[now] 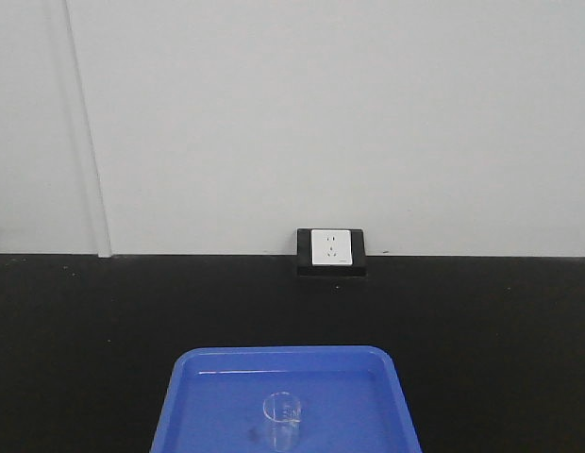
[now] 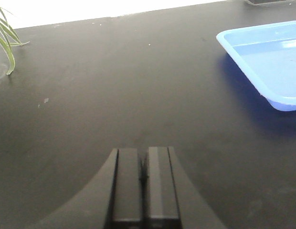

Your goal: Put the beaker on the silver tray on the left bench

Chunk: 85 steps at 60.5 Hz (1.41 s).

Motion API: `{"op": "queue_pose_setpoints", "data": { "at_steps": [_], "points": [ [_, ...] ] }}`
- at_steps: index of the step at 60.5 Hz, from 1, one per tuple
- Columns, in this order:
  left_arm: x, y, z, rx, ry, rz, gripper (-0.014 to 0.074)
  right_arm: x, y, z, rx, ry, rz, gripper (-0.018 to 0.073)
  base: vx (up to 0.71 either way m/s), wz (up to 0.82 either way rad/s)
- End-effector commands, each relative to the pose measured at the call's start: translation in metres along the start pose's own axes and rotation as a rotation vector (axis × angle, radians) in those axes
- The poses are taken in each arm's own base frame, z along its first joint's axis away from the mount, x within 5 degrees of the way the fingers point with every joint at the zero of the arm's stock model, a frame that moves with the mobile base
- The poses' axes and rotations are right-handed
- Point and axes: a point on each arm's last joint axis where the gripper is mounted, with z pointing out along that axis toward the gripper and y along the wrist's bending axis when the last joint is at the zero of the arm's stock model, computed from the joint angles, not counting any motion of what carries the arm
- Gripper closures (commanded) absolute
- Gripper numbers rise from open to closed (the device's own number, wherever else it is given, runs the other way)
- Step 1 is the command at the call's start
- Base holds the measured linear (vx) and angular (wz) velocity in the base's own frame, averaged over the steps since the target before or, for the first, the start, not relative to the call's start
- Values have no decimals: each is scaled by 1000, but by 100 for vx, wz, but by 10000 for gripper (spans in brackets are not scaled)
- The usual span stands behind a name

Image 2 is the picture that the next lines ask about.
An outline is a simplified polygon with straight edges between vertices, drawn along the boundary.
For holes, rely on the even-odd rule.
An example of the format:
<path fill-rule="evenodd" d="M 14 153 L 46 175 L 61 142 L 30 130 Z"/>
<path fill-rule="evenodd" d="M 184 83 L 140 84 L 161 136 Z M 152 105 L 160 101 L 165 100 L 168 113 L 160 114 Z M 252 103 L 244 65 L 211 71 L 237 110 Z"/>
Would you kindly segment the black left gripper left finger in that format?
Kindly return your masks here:
<path fill-rule="evenodd" d="M 134 148 L 113 149 L 85 187 L 32 229 L 140 229 L 141 162 Z"/>

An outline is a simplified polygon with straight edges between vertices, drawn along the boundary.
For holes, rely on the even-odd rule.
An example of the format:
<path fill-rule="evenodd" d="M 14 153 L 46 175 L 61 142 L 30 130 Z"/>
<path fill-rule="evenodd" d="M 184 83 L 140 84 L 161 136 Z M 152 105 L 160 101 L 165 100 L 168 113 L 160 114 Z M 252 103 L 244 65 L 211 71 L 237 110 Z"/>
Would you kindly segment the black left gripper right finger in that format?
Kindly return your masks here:
<path fill-rule="evenodd" d="M 153 146 L 146 157 L 145 224 L 148 229 L 224 229 L 197 191 L 170 146 Z"/>

